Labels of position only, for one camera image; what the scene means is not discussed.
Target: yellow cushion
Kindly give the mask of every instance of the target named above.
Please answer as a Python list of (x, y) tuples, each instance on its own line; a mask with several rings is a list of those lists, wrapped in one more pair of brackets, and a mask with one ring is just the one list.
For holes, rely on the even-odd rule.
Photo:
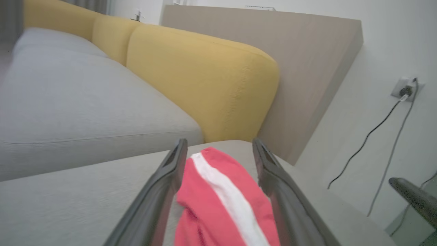
[(251, 141), (276, 94), (276, 62), (252, 46), (141, 25), (126, 67), (197, 121), (205, 142)]
[(24, 0), (24, 28), (52, 29), (90, 41), (94, 20), (101, 15), (58, 0)]
[(92, 42), (111, 59), (126, 65), (129, 39), (141, 22), (101, 15), (94, 22)]

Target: power cord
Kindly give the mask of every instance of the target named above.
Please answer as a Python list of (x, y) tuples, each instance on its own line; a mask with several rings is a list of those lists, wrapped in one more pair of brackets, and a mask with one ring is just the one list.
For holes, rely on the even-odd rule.
[(407, 112), (407, 115), (404, 118), (404, 121), (402, 121), (401, 128), (399, 129), (398, 135), (396, 136), (396, 140), (395, 140), (395, 143), (393, 144), (393, 148), (392, 148), (392, 152), (390, 154), (390, 158), (388, 159), (388, 163), (387, 163), (387, 166), (385, 167), (384, 174), (382, 175), (381, 182), (379, 183), (378, 190), (376, 191), (376, 194), (373, 197), (373, 201), (372, 201), (372, 204), (370, 205), (370, 209), (369, 209), (369, 212), (367, 213), (367, 217), (369, 217), (370, 213), (372, 213), (372, 209), (373, 209), (373, 206), (375, 205), (376, 198), (378, 197), (379, 192), (381, 191), (382, 184), (384, 183), (385, 176), (387, 175), (388, 167), (390, 166), (390, 163), (392, 162), (393, 154), (395, 153), (395, 149), (396, 149), (396, 145), (398, 144), (399, 136), (401, 135), (401, 132), (404, 129), (405, 122), (407, 121), (408, 116), (411, 113), (411, 109), (413, 109), (414, 102), (415, 102), (416, 96), (417, 96), (417, 92), (419, 91), (419, 83), (417, 82), (417, 78), (414, 78), (413, 82), (416, 83), (416, 91), (414, 92), (413, 100), (411, 101), (410, 108), (409, 108), (409, 110)]
[[(429, 179), (427, 179), (425, 182), (423, 182), (420, 185), (420, 189), (423, 189), (423, 187), (425, 186), (426, 183), (428, 183), (429, 181), (431, 181), (433, 178), (435, 178), (437, 176), (437, 172), (430, 177)], [(405, 217), (407, 215), (408, 209), (411, 207), (411, 205), (408, 205), (405, 210), (404, 210), (404, 214), (402, 215), (402, 219), (401, 222), (399, 223), (398, 227), (396, 227), (396, 229), (390, 234), (390, 237), (393, 237), (393, 235), (399, 230), (399, 228), (401, 228), (402, 224), (404, 223)]]
[[(419, 88), (419, 85), (418, 85), (418, 83), (417, 83), (417, 79), (414, 79), (414, 81), (416, 82), (416, 86), (417, 86), (417, 88)], [(417, 94), (417, 91), (418, 91), (418, 89), (416, 89), (416, 92), (414, 93), (414, 98), (416, 98), (416, 94)], [(393, 108), (390, 110), (390, 113), (388, 113), (388, 115), (385, 117), (385, 119), (383, 120), (383, 121), (381, 121), (381, 123), (379, 123), (375, 128), (373, 128), (373, 130), (371, 130), (370, 132), (369, 132), (369, 134), (367, 134), (367, 136), (366, 136), (366, 138), (364, 139), (364, 142), (363, 142), (363, 144), (361, 145), (361, 147), (360, 147), (360, 149), (358, 149), (358, 151), (357, 152), (355, 152), (355, 154), (353, 154), (350, 158), (349, 158), (349, 160), (346, 162), (346, 165), (344, 166), (344, 168), (343, 168), (343, 170), (341, 171), (341, 173), (336, 177), (336, 178), (334, 178), (330, 183), (329, 183), (329, 185), (328, 185), (328, 190), (329, 190), (329, 188), (331, 187), (331, 184), (334, 182), (334, 181), (336, 181), (338, 178), (340, 178), (342, 175), (343, 175), (343, 173), (344, 173), (344, 171), (346, 170), (346, 168), (347, 168), (347, 166), (349, 165), (349, 162), (363, 149), (363, 147), (364, 147), (364, 145), (366, 144), (366, 142), (367, 142), (367, 139), (369, 138), (369, 136), (370, 136), (370, 134), (372, 134), (376, 129), (378, 129), (378, 127), (380, 127), (387, 119), (388, 119), (388, 117), (392, 114), (392, 112), (393, 112), (393, 110), (395, 110), (395, 108), (398, 106), (398, 104), (400, 103), (400, 102), (403, 102), (403, 101), (405, 101), (409, 96), (411, 96), (411, 94), (412, 94), (412, 91), (411, 91), (411, 88), (410, 87), (405, 87), (405, 88), (403, 88), (400, 92), (399, 92), (399, 95), (401, 96), (401, 99), (399, 99), (397, 102), (396, 102), (396, 104), (393, 106)]]

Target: black cable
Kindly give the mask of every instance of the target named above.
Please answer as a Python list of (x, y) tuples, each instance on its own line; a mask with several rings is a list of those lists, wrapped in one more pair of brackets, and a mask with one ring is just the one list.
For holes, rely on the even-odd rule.
[(357, 151), (357, 152), (355, 152), (355, 154), (354, 155), (352, 155), (351, 156), (351, 158), (349, 158), (349, 160), (346, 162), (346, 165), (344, 166), (344, 168), (343, 168), (343, 170), (341, 171), (341, 173), (335, 178), (335, 179), (333, 179), (330, 183), (329, 183), (329, 185), (328, 185), (328, 190), (329, 190), (329, 188), (331, 187), (331, 184), (334, 182), (334, 181), (336, 181), (338, 178), (340, 178), (340, 176), (342, 176), (343, 175), (343, 172), (344, 172), (344, 170), (346, 170), (346, 167), (349, 165), (349, 162), (352, 160), (352, 158), (354, 158), (362, 149), (363, 149), (363, 147), (364, 147), (364, 145), (366, 144), (366, 142), (367, 142), (367, 139), (369, 138), (369, 136), (370, 136), (370, 134), (372, 134), (376, 129), (378, 129), (378, 127), (380, 127), (387, 119), (388, 119), (388, 117), (392, 114), (392, 112), (393, 112), (393, 110), (395, 110), (395, 108), (396, 108), (396, 106), (400, 103), (401, 101), (400, 100), (398, 100), (398, 102), (393, 106), (393, 108), (390, 110), (390, 113), (388, 113), (388, 115), (385, 117), (385, 119), (383, 120), (383, 121), (381, 121), (381, 123), (379, 124), (379, 125), (377, 125), (375, 128), (373, 128), (373, 130), (371, 130), (370, 132), (369, 132), (369, 134), (367, 134), (367, 137), (366, 137), (366, 139), (364, 139), (364, 143), (363, 143), (363, 145), (361, 145), (361, 148)]
[[(436, 172), (432, 177), (430, 177), (427, 181), (423, 182), (423, 183), (420, 185), (420, 189), (423, 189), (423, 186), (425, 186), (426, 183), (428, 183), (431, 179), (435, 178), (436, 176), (437, 176), (437, 172)], [(405, 217), (406, 217), (406, 215), (407, 215), (407, 211), (408, 211), (408, 209), (409, 209), (410, 207), (411, 207), (411, 205), (408, 205), (408, 206), (405, 208), (405, 210), (404, 210), (404, 214), (402, 215), (401, 222), (399, 223), (398, 227), (396, 227), (396, 229), (395, 229), (395, 230), (390, 234), (390, 237), (393, 237), (393, 235), (394, 235), (394, 234), (399, 230), (399, 228), (401, 228), (402, 224), (404, 223)]]
[(384, 174), (382, 175), (381, 182), (379, 183), (378, 190), (376, 191), (376, 194), (373, 197), (373, 201), (372, 201), (372, 204), (370, 205), (370, 209), (369, 209), (369, 212), (367, 213), (367, 217), (370, 216), (370, 213), (372, 212), (372, 209), (373, 209), (373, 205), (375, 205), (376, 198), (378, 197), (379, 192), (381, 191), (382, 184), (384, 183), (385, 176), (387, 175), (388, 167), (390, 166), (390, 163), (392, 162), (393, 154), (395, 153), (396, 145), (398, 144), (399, 136), (401, 135), (401, 132), (404, 129), (405, 122), (407, 121), (408, 116), (411, 113), (411, 109), (414, 106), (414, 101), (416, 100), (417, 92), (419, 91), (419, 83), (417, 82), (417, 78), (415, 78), (413, 80), (413, 82), (416, 83), (416, 91), (414, 92), (414, 97), (413, 97), (413, 100), (411, 101), (410, 109), (408, 110), (407, 115), (405, 116), (404, 121), (402, 122), (401, 128), (399, 129), (398, 135), (396, 136), (396, 140), (395, 140), (395, 143), (393, 144), (390, 158), (388, 159), (388, 163), (387, 163), (387, 166), (385, 167)]

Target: gray cushion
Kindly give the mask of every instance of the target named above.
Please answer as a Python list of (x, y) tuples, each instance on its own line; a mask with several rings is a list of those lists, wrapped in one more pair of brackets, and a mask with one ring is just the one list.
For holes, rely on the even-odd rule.
[(97, 46), (82, 37), (44, 28), (26, 29), (15, 44), (12, 53), (15, 56), (23, 49), (35, 49), (40, 46), (57, 47), (107, 57)]
[(124, 66), (49, 46), (0, 87), (0, 181), (203, 143), (198, 124)]
[[(188, 148), (188, 156), (215, 147), (257, 180), (252, 144), (223, 141)], [(0, 183), (0, 238), (5, 246), (101, 246), (167, 151)], [(369, 218), (278, 158), (341, 245), (395, 246)], [(173, 202), (165, 246), (174, 241), (182, 208)]]

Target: wooden panel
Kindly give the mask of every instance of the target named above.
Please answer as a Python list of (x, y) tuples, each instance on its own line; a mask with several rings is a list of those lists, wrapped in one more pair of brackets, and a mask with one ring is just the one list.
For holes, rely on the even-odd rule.
[(281, 70), (259, 137), (294, 165), (363, 44), (361, 21), (237, 8), (166, 6), (162, 25), (255, 46)]

